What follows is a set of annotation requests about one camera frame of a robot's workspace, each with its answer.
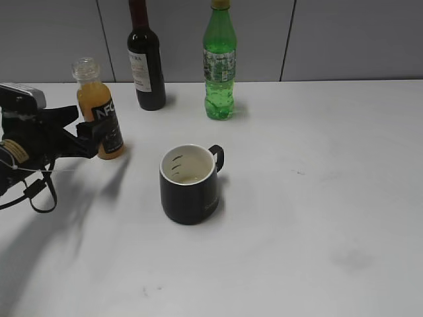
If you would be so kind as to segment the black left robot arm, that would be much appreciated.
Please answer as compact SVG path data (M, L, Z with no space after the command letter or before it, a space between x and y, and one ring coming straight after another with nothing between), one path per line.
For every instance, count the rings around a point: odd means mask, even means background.
M114 120L104 117L65 127L79 117L76 105L46 109L33 96L1 95L1 194L58 158L97 155Z

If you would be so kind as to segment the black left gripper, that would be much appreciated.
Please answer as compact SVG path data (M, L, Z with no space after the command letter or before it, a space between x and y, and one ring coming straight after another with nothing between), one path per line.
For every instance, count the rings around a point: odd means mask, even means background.
M1 105L1 166L33 172L59 157L93 158L113 120L78 123L73 135L65 127L78 117L76 105L52 109Z

